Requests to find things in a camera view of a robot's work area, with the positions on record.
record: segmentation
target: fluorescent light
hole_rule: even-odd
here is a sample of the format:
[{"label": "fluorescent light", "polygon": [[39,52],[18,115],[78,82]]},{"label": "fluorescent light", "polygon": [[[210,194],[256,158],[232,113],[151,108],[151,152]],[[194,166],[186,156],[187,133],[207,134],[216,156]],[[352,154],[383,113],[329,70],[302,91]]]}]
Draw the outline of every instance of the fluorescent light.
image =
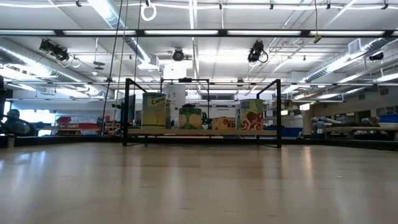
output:
[{"label": "fluorescent light", "polygon": [[310,109],[310,104],[306,103],[304,105],[300,105],[300,110],[305,111]]},{"label": "fluorescent light", "polygon": [[218,30],[145,30],[146,35],[217,35]]},{"label": "fluorescent light", "polygon": [[229,30],[228,35],[300,35],[299,30]]},{"label": "fluorescent light", "polygon": [[32,88],[32,87],[30,87],[28,85],[25,85],[25,84],[18,84],[18,85],[8,84],[8,85],[12,86],[12,87],[16,87],[16,88],[21,88],[21,89],[24,89],[24,90],[36,91],[34,88]]},{"label": "fluorescent light", "polygon": [[318,96],[318,99],[328,99],[328,98],[332,98],[335,96],[338,96],[338,93],[324,94],[322,96]]},{"label": "fluorescent light", "polygon": [[355,93],[356,91],[363,90],[363,89],[365,89],[365,87],[356,88],[356,89],[354,89],[354,90],[347,91],[347,92],[345,92],[344,94],[351,94],[351,93]]},{"label": "fluorescent light", "polygon": [[380,78],[376,79],[375,82],[376,83],[386,82],[386,81],[393,80],[393,79],[396,79],[396,78],[398,78],[398,73],[394,73],[394,74],[391,74],[391,75],[384,75],[383,77],[380,77]]},{"label": "fluorescent light", "polygon": [[356,79],[358,77],[360,77],[360,75],[352,75],[352,76],[349,76],[347,78],[344,78],[344,79],[340,80],[338,83],[349,82],[349,81],[354,80],[354,79]]},{"label": "fluorescent light", "polygon": [[[319,30],[318,31],[318,35],[383,35],[385,31],[378,31],[378,30],[369,30],[369,31],[343,31],[343,30],[334,30],[334,31],[322,31]],[[316,31],[311,31],[310,35],[316,35],[317,32]]]},{"label": "fluorescent light", "polygon": [[[65,35],[123,35],[124,30],[65,30]],[[126,30],[126,35],[136,35],[135,30]]]},{"label": "fluorescent light", "polygon": [[0,35],[55,35],[54,30],[0,30]]}]

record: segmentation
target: white cylinder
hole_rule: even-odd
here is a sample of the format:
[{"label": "white cylinder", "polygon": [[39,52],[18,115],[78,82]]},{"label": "white cylinder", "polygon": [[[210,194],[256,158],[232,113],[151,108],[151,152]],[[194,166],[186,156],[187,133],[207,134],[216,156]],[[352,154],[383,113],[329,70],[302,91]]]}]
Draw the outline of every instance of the white cylinder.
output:
[{"label": "white cylinder", "polygon": [[178,120],[179,110],[185,104],[185,85],[167,85],[163,93],[170,100],[170,119]]}]

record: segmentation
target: wooden floor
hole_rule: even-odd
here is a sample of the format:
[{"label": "wooden floor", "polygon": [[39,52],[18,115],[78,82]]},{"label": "wooden floor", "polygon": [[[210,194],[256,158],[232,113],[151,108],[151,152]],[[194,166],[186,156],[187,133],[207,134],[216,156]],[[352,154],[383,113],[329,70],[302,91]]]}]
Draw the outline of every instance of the wooden floor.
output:
[{"label": "wooden floor", "polygon": [[331,146],[0,151],[0,223],[397,223],[398,154]]}]

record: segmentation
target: wooden shelf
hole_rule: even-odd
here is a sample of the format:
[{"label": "wooden shelf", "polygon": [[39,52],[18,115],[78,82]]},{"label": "wooden shelf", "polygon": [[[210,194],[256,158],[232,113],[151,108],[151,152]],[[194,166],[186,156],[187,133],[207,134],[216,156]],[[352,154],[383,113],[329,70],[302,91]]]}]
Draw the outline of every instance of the wooden shelf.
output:
[{"label": "wooden shelf", "polygon": [[253,136],[253,135],[270,135],[275,136],[276,131],[270,130],[201,130],[201,129],[129,129],[129,134],[147,135],[147,134],[169,134],[169,135],[182,135],[182,136],[223,136],[223,135],[240,135],[240,136]]}]

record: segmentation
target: metal frame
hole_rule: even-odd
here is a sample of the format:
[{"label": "metal frame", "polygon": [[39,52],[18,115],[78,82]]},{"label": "metal frame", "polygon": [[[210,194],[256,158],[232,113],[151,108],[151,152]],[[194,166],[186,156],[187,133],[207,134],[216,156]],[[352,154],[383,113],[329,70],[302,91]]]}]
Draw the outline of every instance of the metal frame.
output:
[{"label": "metal frame", "polygon": [[207,117],[210,118],[210,80],[209,79],[204,79],[204,78],[189,78],[189,79],[184,79],[184,78],[179,78],[179,79],[173,79],[173,78],[161,78],[160,79],[160,92],[163,92],[163,82],[164,81],[171,81],[170,83],[174,83],[173,81],[178,81],[178,83],[183,83],[186,85],[187,83],[192,83],[192,81],[197,82],[197,84],[202,85],[200,82],[207,82]]},{"label": "metal frame", "polygon": [[[211,30],[216,31],[214,34],[146,34],[146,31],[156,31],[156,30],[177,30],[177,31],[186,31],[191,32],[191,29],[126,29],[126,32],[131,32],[131,34],[124,35],[122,32],[120,34],[66,34],[68,31],[88,31],[88,32],[104,32],[110,31],[109,29],[0,29],[0,36],[3,37],[300,37],[300,38],[314,38],[315,35],[310,34],[311,31],[309,29],[194,29],[194,30]],[[228,31],[259,31],[263,32],[263,34],[258,33],[255,35],[248,35],[248,34],[229,34]],[[26,31],[37,31],[38,33],[28,33]],[[40,31],[50,31],[53,34],[40,34]],[[297,34],[291,34],[289,31],[299,31]],[[372,32],[372,31],[382,31],[382,34],[367,34],[367,35],[360,35],[360,34],[352,34],[352,35],[322,35],[323,38],[379,38],[379,37],[392,37],[398,38],[396,30],[341,30],[341,29],[334,29],[334,30],[319,30],[319,32],[336,32],[336,31],[350,31],[350,32]]]},{"label": "metal frame", "polygon": [[[159,82],[136,82],[138,85],[159,85]],[[236,83],[236,82],[209,82],[209,85],[223,85],[223,86],[236,86],[236,85],[247,85],[247,86],[267,86],[272,82],[244,82],[244,83]],[[104,85],[104,82],[35,82],[35,81],[12,81],[12,82],[4,82],[7,84],[27,84],[27,85]],[[110,85],[124,85],[124,82],[111,82]],[[187,85],[187,83],[179,83],[175,82],[175,85]],[[281,85],[308,85],[308,86],[398,86],[398,83],[297,83],[297,82],[281,82]],[[191,83],[188,85],[201,85],[200,83]]]},{"label": "metal frame", "polygon": [[[274,80],[272,83],[263,88],[259,93],[257,93],[257,99],[260,99],[260,95],[262,92],[269,89],[272,85],[276,84],[276,148],[280,149],[282,147],[282,94],[281,94],[281,84],[280,79]],[[260,136],[256,136],[257,141],[259,142]]]},{"label": "metal frame", "polygon": [[[138,85],[136,82],[134,82],[133,80],[131,80],[130,78],[126,79],[126,86],[124,89],[124,104],[123,104],[123,122],[121,122],[122,125],[122,129],[123,129],[123,146],[127,146],[127,140],[128,140],[128,125],[129,125],[129,94],[130,94],[130,84],[135,85],[136,87],[138,87],[138,89],[142,90],[144,93],[146,93],[147,91],[141,87],[140,85]],[[136,110],[136,101],[134,100],[134,111]]]}]

